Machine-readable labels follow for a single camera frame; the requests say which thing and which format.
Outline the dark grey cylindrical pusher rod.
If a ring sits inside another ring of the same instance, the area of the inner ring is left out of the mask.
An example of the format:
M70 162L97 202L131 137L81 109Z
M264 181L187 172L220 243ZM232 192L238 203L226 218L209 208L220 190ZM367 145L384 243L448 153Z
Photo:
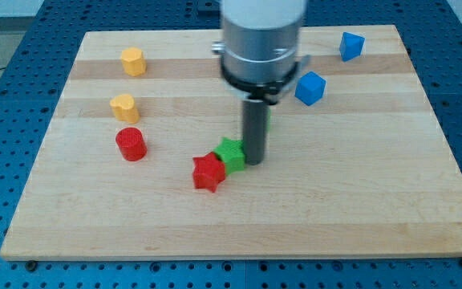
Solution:
M247 165L259 165L264 160L269 115L265 102L242 103L242 148Z

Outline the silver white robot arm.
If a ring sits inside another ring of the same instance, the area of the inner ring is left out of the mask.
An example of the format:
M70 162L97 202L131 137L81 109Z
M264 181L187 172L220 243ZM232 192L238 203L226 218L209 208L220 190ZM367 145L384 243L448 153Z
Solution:
M221 75L242 100L245 163L265 157L271 105L291 89L308 57L297 60L306 0L223 0L222 40L212 45Z

